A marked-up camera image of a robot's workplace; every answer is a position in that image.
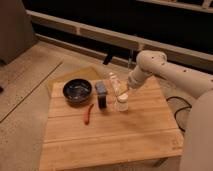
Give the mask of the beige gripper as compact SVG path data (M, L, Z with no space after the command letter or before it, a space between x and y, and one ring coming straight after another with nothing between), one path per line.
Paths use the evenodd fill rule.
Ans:
M147 78L147 73L136 66L128 75L127 85L131 89L138 89L145 83Z

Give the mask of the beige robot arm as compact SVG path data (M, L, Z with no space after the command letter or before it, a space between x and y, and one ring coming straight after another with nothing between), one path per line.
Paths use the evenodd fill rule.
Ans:
M143 50L136 57L127 85L140 88L151 75L171 81L196 99L193 105L178 96L166 99L186 103L174 113L174 118L189 109L186 128L181 128L184 146L179 171L213 171L213 75L170 63L161 51Z

